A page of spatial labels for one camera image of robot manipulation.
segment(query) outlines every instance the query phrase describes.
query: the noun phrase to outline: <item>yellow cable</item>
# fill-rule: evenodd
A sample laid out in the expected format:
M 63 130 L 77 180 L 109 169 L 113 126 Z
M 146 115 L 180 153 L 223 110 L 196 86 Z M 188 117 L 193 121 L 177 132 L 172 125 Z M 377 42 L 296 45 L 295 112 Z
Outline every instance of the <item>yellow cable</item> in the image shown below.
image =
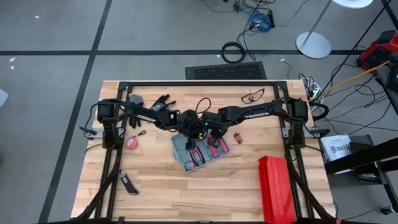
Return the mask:
M 369 70 L 366 70 L 365 72 L 363 72 L 363 73 L 361 73 L 361 74 L 359 74 L 359 75 L 357 75 L 357 76 L 355 76 L 355 77 L 353 77 L 353 78 L 349 78 L 349 79 L 347 79 L 347 80 L 345 80 L 345 81 L 343 81 L 343 82 L 341 82 L 341 83 L 339 83 L 339 84 L 337 84 L 337 85 L 335 85 L 335 86 L 333 86 L 333 87 L 331 87 L 331 88 L 325 90 L 325 92 L 329 93 L 330 91 L 334 90 L 335 88 L 338 88 L 338 87 L 344 85 L 345 83 L 348 83 L 349 81 L 353 81 L 354 79 L 357 79 L 357 78 L 359 78 L 359 77 L 361 77 L 361 76 L 363 76 L 363 75 L 366 75 L 366 74 L 368 74 L 369 72 L 373 72 L 373 71 L 375 71 L 377 68 L 382 67 L 382 66 L 385 66 L 385 65 L 387 65 L 388 63 L 390 63 L 390 61 L 386 61 L 386 62 L 382 63 L 382 64 L 379 65 L 379 66 L 376 66 L 376 67 L 374 67 L 374 68 L 371 68 L 371 69 L 369 69 Z

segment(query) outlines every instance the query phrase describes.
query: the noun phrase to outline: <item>wooden table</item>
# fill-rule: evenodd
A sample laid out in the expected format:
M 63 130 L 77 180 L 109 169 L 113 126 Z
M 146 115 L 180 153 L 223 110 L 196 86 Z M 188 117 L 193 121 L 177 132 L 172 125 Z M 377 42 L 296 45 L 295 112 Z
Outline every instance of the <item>wooden table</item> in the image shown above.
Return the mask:
M 118 84 L 118 81 L 105 81 L 99 98 L 115 98 Z M 287 84 L 291 97 L 306 99 L 301 80 L 287 80 Z M 261 88 L 264 87 L 135 86 L 132 93 L 141 95 L 146 107 L 150 107 L 160 95 L 170 94 L 170 99 L 177 101 L 173 108 L 180 111 L 194 110 L 201 98 L 209 97 L 212 101 L 210 111 L 217 112 L 218 108 L 224 106 L 247 106 L 241 102 L 240 97 Z M 274 99 L 272 87 L 265 88 L 264 96 L 257 103 Z M 207 106 L 204 101 L 198 110 Z M 101 128 L 102 125 L 95 119 L 93 127 Z M 173 157 L 170 138 L 174 133 L 159 130 L 144 121 L 138 129 L 127 126 L 126 138 L 143 129 L 147 134 L 139 136 L 139 147 L 135 150 L 124 148 L 121 161 L 121 168 L 127 172 L 140 194 L 127 194 L 119 179 L 113 219 L 124 216 L 126 220 L 147 221 L 263 221 L 257 160 L 265 155 L 284 156 L 278 117 L 250 119 L 229 128 L 224 137 L 231 153 L 190 174 L 184 173 Z M 244 139 L 242 145 L 233 139 L 236 132 L 240 132 Z M 100 142 L 101 140 L 89 141 L 88 147 Z M 306 142 L 309 146 L 319 147 L 314 139 L 307 138 Z M 86 153 L 72 217 L 79 215 L 97 192 L 105 152 L 99 146 Z M 326 210 L 334 215 L 335 208 L 320 152 L 305 148 L 302 149 L 302 154 L 310 190 Z M 306 216 L 305 201 L 301 190 L 299 192 L 303 216 Z M 105 197 L 103 217 L 107 204 L 108 197 Z

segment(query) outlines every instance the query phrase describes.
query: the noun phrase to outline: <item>red-handled pliers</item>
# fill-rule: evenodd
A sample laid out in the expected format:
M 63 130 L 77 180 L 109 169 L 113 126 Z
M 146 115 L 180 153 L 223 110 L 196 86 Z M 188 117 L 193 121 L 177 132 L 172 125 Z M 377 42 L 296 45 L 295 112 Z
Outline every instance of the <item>red-handled pliers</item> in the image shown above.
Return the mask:
M 201 161 L 202 164 L 204 164 L 205 158 L 203 158 L 203 155 L 201 154 L 198 146 L 195 146 L 193 149 L 189 150 L 189 153 L 191 155 L 192 161 L 195 164 L 195 166 L 199 166 L 199 161 Z

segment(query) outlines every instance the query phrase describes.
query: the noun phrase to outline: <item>red equipment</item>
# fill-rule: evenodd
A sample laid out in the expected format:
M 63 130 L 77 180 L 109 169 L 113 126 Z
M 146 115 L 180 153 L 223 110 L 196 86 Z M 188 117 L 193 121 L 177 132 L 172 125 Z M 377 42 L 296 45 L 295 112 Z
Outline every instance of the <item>red equipment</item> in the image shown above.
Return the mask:
M 384 31 L 369 48 L 356 59 L 356 64 L 365 70 L 389 60 L 390 53 L 398 52 L 398 34 L 394 30 Z
M 264 156 L 259 162 L 264 221 L 274 224 L 295 222 L 297 219 L 286 159 Z

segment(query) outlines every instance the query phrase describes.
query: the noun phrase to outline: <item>blue cable bundle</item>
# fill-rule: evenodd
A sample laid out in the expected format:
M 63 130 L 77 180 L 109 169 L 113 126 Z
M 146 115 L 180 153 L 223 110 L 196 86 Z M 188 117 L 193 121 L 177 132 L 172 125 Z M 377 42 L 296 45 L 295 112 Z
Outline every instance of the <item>blue cable bundle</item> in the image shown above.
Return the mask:
M 268 32 L 271 30 L 271 20 L 269 16 L 256 10 L 250 18 L 250 26 L 255 27 L 259 32 Z

